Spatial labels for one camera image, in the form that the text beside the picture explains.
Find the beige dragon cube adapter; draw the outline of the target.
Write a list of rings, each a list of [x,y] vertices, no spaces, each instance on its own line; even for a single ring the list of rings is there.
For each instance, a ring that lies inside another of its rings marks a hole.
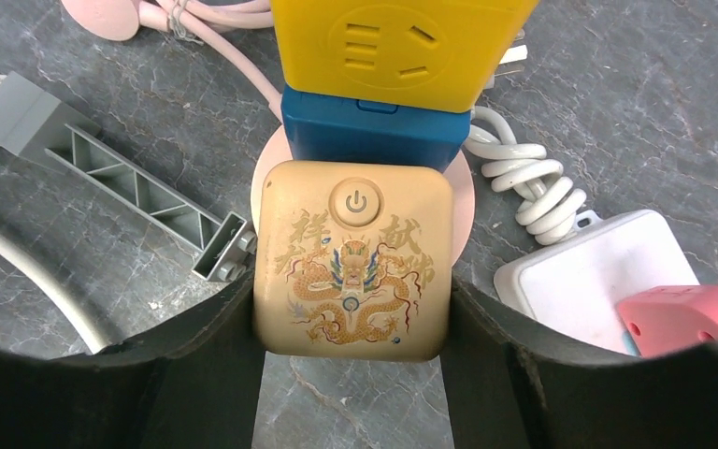
[[[277,355],[422,362],[449,328],[453,191],[428,167],[286,161],[262,184],[254,328]]]

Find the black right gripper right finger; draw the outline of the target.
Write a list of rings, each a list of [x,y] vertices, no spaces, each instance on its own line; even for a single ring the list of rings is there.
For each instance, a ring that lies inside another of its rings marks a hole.
[[[439,359],[458,448],[718,448],[718,342],[623,355],[457,280]]]

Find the blue cube socket adapter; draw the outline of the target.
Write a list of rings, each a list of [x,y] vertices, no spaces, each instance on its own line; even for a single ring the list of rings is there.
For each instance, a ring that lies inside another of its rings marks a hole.
[[[284,88],[280,111],[296,160],[430,167],[443,172],[469,134],[452,113]]]

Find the yellow cube socket adapter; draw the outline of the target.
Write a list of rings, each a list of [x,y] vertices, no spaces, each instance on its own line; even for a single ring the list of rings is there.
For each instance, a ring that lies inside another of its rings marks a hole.
[[[461,113],[475,104],[537,2],[277,0],[270,5],[291,88]]]

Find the long white power strip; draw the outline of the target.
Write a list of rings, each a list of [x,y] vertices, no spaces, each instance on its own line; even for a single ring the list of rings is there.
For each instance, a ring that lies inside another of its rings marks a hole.
[[[667,220],[654,210],[600,219],[566,241],[509,262],[494,276],[499,299],[570,336],[621,354],[637,355],[616,304],[657,286],[696,285]]]

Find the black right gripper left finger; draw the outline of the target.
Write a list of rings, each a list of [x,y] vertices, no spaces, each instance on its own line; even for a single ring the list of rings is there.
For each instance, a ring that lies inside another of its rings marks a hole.
[[[251,274],[96,355],[0,350],[0,448],[248,448],[265,349]]]

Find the pink round power socket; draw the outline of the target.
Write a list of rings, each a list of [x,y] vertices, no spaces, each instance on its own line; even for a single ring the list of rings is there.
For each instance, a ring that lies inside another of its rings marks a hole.
[[[262,183],[276,165],[291,160],[292,153],[282,125],[271,135],[262,149],[251,180],[251,218],[256,227],[260,223]],[[453,189],[452,265],[459,260],[467,246],[474,223],[476,195],[472,173],[462,151],[443,172]]]

